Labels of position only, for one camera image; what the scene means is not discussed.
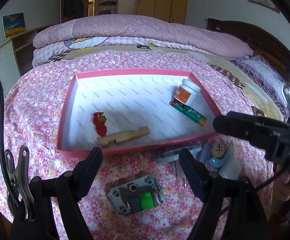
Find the blue clip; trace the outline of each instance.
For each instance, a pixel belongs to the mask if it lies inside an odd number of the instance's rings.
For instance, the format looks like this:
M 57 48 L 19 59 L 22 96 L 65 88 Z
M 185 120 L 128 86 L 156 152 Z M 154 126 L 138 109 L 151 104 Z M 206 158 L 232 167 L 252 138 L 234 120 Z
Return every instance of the blue clip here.
M 229 149 L 224 154 L 222 158 L 216 158 L 212 157 L 207 161 L 207 164 L 212 166 L 213 168 L 220 168 L 222 167 L 229 159 L 229 156 L 231 155 L 232 151 L 234 150 L 234 145 L 232 142 L 229 143 Z

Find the human hand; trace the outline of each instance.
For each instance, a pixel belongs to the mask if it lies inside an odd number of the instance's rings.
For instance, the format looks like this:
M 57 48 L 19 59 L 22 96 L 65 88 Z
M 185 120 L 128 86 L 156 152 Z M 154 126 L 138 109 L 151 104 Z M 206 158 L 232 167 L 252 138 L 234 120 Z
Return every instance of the human hand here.
M 127 240 L 123 234 L 117 234 L 114 240 Z
M 281 165 L 277 165 L 277 171 L 282 169 Z M 290 175 L 288 171 L 284 172 L 278 179 L 274 181 L 273 194 L 278 201 L 285 202 L 290 197 L 290 185 L 287 185 Z

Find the pink quilt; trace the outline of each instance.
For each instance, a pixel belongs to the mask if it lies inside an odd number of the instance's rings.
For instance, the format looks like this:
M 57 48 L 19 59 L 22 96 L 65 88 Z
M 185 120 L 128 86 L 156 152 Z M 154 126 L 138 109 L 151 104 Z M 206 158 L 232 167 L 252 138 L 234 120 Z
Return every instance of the pink quilt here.
M 33 46 L 40 49 L 59 41 L 95 36 L 142 37 L 176 42 L 228 58 L 253 54 L 245 42 L 226 33 L 168 23 L 147 16 L 119 14 L 90 16 L 51 26 L 36 35 Z
M 221 73 L 202 60 L 189 55 L 165 52 L 136 53 L 104 51 L 85 58 L 48 63 L 22 76 L 5 100 L 4 142 L 17 163 L 19 148 L 27 144 L 30 150 L 29 178 L 49 179 L 72 170 L 79 159 L 65 159 L 56 149 L 56 136 L 66 92 L 74 73 L 110 68 L 166 68 L 192 71 L 223 114 L 238 111 L 252 114 L 251 101 Z M 251 178 L 254 186 L 272 175 L 272 164 L 264 152 L 239 139 L 218 136 L 228 143 L 232 139 L 235 157 L 242 165 L 242 174 Z M 108 192 L 113 186 L 138 178 L 143 174 L 157 176 L 168 200 L 160 207 L 132 217 L 119 217 L 112 209 Z M 265 212 L 269 214 L 272 187 L 259 193 Z M 56 199 L 53 211 L 60 239 L 67 239 Z M 186 239 L 202 203 L 189 187 L 176 179 L 172 163 L 157 164 L 141 154 L 104 158 L 88 195 L 79 203 L 83 217 L 95 239 L 110 240 L 116 233 L 127 239 Z M 0 170 L 0 211 L 13 220 L 6 204 L 6 186 Z M 225 216 L 220 218 L 214 239 L 221 237 Z

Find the pink floral bedsheet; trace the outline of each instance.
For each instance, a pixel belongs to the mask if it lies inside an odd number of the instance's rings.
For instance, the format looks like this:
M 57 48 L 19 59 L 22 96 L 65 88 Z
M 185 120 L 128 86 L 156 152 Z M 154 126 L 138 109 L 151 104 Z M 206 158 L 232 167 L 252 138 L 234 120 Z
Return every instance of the pink floral bedsheet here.
M 223 114 L 238 111 L 252 114 L 251 101 L 221 73 L 202 60 L 189 55 L 165 52 L 136 53 L 104 51 L 85 58 L 48 63 L 22 76 L 5 100 L 4 142 L 17 163 L 21 145 L 30 150 L 29 178 L 49 179 L 72 170 L 79 159 L 65 159 L 56 152 L 56 135 L 62 107 L 74 73 L 110 68 L 166 68 L 192 71 Z M 235 157 L 242 174 L 257 186 L 272 175 L 272 164 L 264 152 L 248 142 L 219 135 L 210 141 L 234 142 Z M 168 200 L 160 207 L 129 218 L 119 217 L 112 209 L 108 192 L 113 186 L 144 174 L 157 176 Z M 259 193 L 265 212 L 269 214 L 272 187 Z M 79 203 L 83 217 L 95 239 L 113 239 L 123 233 L 127 239 L 186 239 L 202 203 L 189 187 L 176 179 L 173 164 L 157 164 L 141 154 L 104 158 L 88 195 Z M 6 203 L 6 186 L 0 170 L 0 211 L 13 220 Z M 56 199 L 53 211 L 60 239 L 67 239 Z M 225 216 L 220 218 L 214 239 L 221 237 Z

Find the small card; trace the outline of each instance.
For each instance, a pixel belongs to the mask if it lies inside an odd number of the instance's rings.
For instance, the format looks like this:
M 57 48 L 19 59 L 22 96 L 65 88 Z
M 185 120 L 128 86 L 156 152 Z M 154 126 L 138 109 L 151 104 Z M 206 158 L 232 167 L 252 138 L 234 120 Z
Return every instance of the small card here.
M 264 112 L 261 109 L 257 108 L 256 106 L 252 106 L 252 110 L 253 110 L 254 115 L 265 117 Z
M 137 47 L 138 49 L 150 49 L 149 46 L 139 46 L 139 45 L 137 45 L 136 47 Z

